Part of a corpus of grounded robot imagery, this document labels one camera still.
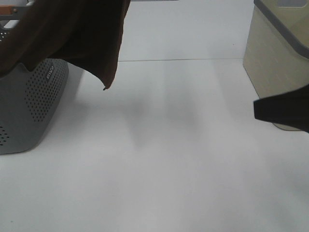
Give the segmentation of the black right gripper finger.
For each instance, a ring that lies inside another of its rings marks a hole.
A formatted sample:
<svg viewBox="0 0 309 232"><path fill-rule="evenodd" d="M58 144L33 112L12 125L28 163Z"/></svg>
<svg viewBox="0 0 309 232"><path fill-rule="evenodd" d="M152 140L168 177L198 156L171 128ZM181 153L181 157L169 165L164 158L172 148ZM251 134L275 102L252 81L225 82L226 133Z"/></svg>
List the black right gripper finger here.
<svg viewBox="0 0 309 232"><path fill-rule="evenodd" d="M254 118L309 131L309 86L253 102Z"/></svg>

